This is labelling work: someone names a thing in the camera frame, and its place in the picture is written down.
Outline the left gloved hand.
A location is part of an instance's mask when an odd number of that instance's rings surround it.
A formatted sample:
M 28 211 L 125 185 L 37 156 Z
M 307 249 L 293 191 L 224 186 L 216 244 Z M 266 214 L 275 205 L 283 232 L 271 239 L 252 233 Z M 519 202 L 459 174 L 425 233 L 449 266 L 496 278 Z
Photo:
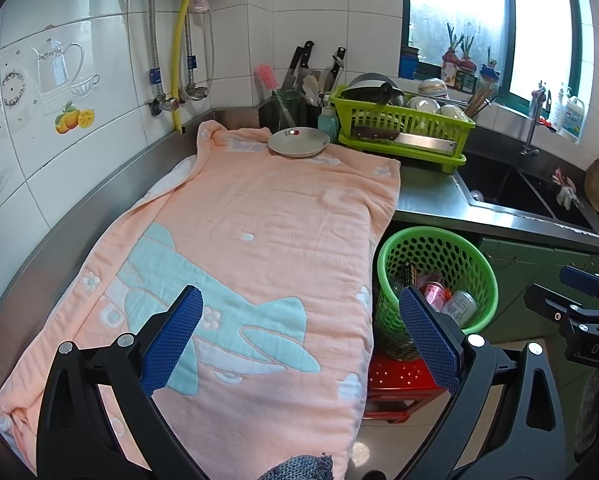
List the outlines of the left gloved hand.
M 333 480 L 331 455 L 299 455 L 284 460 L 268 471 L 260 480 Z

